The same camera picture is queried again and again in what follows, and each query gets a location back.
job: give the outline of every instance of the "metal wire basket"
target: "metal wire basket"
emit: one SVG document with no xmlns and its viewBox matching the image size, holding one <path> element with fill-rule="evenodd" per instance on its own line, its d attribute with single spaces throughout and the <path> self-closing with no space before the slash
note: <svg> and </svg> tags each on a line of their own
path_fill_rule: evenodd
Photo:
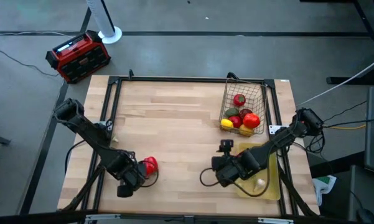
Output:
<svg viewBox="0 0 374 224">
<path fill-rule="evenodd" d="M 222 102 L 222 108 L 220 110 L 220 117 L 218 118 L 218 122 L 220 123 L 221 127 L 221 120 L 228 119 L 225 115 L 226 110 L 230 108 L 236 108 L 238 111 L 242 109 L 249 109 L 254 114 L 259 116 L 260 118 L 260 125 L 253 129 L 252 134 L 244 134 L 252 136 L 254 134 L 263 134 L 264 133 L 264 123 L 265 123 L 265 116 L 266 116 L 266 103 L 267 102 L 267 94 L 266 92 L 261 91 L 263 85 L 257 83 L 250 83 L 241 80 L 235 80 L 232 78 L 228 78 L 225 82 L 225 89 L 224 89 L 224 96 Z M 236 106 L 233 103 L 234 96 L 237 94 L 242 94 L 246 98 L 246 102 L 242 106 Z M 238 128 L 226 128 L 226 131 L 230 131 L 232 133 L 240 134 L 240 130 Z"/>
</svg>

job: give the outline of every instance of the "gray floor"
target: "gray floor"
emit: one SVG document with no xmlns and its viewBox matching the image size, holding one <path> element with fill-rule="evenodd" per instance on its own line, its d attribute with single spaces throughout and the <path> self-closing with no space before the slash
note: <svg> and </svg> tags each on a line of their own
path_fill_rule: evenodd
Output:
<svg viewBox="0 0 374 224">
<path fill-rule="evenodd" d="M 298 0 L 106 2 L 114 24 L 124 31 L 365 31 L 352 4 Z M 54 9 L 48 7 L 52 2 L 43 0 L 22 6 L 12 3 L 0 1 L 6 12 L 0 13 L 0 30 L 78 31 L 86 9 L 82 0 L 61 1 Z M 365 1 L 362 6 L 374 23 L 372 3 Z M 88 28 L 97 30 L 93 19 Z M 44 60 L 45 52 L 67 39 L 0 37 L 0 49 L 55 74 Z M 351 77 L 374 61 L 374 43 L 368 38 L 124 36 L 107 49 L 112 61 L 98 71 L 102 75 L 124 75 L 132 68 L 136 75 L 224 77 L 233 71 L 244 78 L 290 79 L 296 103 L 330 88 L 325 77 Z M 86 79 L 69 86 L 67 97 L 84 102 L 89 82 Z M 10 146 L 0 146 L 0 216 L 19 212 L 61 84 L 60 77 L 41 75 L 0 54 L 0 135 L 12 139 Z M 328 118 L 365 100 L 367 88 L 343 86 L 304 106 Z M 365 106 L 361 106 L 330 123 L 364 117 Z M 363 129 L 325 130 L 325 135 L 323 155 L 327 159 L 363 150 Z M 31 212 L 57 208 L 65 154 L 74 136 L 67 128 L 57 127 Z"/>
</svg>

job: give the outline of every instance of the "wooden tabletop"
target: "wooden tabletop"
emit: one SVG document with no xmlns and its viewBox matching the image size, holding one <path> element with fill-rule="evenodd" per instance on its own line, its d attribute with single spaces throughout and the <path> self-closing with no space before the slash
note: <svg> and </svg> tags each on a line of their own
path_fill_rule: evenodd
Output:
<svg viewBox="0 0 374 224">
<path fill-rule="evenodd" d="M 85 116 L 98 121 L 109 76 L 91 78 L 85 106 Z M 288 125 L 295 114 L 289 80 L 275 80 L 281 119 Z M 199 174 L 210 167 L 221 139 L 264 143 L 267 131 L 250 138 L 221 131 L 218 117 L 224 92 L 224 83 L 186 82 L 127 82 L 123 81 L 116 112 L 113 134 L 118 142 L 112 147 L 135 151 L 138 160 L 154 156 L 159 164 L 160 176 L 155 185 L 139 189 L 130 198 L 118 198 L 119 181 L 106 174 L 99 212 L 191 215 L 278 216 L 277 201 L 241 198 L 235 186 L 204 187 Z M 115 88 L 112 89 L 110 105 Z M 271 117 L 274 111 L 271 93 L 268 100 Z M 302 139 L 296 142 L 303 144 Z M 73 150 L 62 187 L 58 208 L 70 203 L 86 181 L 92 149 L 84 144 Z M 319 213 L 311 181 L 306 152 L 295 145 L 289 151 L 294 186 L 310 206 Z M 215 181 L 213 173 L 204 175 L 205 181 Z M 291 213 L 285 186 L 286 208 Z M 92 187 L 88 208 L 92 207 L 95 185 Z"/>
</svg>

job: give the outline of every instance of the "yellow plate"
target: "yellow plate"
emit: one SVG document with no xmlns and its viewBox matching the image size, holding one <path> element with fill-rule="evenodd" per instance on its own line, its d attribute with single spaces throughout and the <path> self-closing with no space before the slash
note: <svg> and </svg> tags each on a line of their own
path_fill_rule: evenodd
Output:
<svg viewBox="0 0 374 224">
<path fill-rule="evenodd" d="M 241 143 L 239 144 L 239 148 L 236 149 L 236 154 L 244 151 L 247 148 L 251 148 L 253 146 L 260 146 L 261 144 L 255 144 L 255 143 Z M 259 194 L 263 188 L 256 187 L 258 179 L 262 179 L 267 182 L 267 169 L 261 170 L 254 176 L 250 177 L 247 180 L 241 180 L 237 179 L 235 181 L 236 184 L 240 185 L 245 191 L 247 191 L 249 194 Z M 276 158 L 276 152 L 272 153 L 269 156 L 269 185 L 267 191 L 260 197 L 262 199 L 268 199 L 268 200 L 279 200 L 281 198 L 281 194 L 279 192 L 279 177 L 278 177 L 278 165 L 277 165 L 277 158 Z M 240 197 L 248 197 L 249 195 L 243 193 L 239 188 L 236 188 L 236 193 Z"/>
</svg>

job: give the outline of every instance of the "green fruit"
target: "green fruit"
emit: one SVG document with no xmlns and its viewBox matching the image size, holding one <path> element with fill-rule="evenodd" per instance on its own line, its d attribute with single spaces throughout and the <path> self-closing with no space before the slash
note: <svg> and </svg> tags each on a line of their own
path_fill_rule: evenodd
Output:
<svg viewBox="0 0 374 224">
<path fill-rule="evenodd" d="M 236 108 L 230 108 L 228 110 L 225 111 L 225 116 L 227 116 L 227 118 L 231 117 L 231 116 L 238 116 L 238 109 Z"/>
</svg>

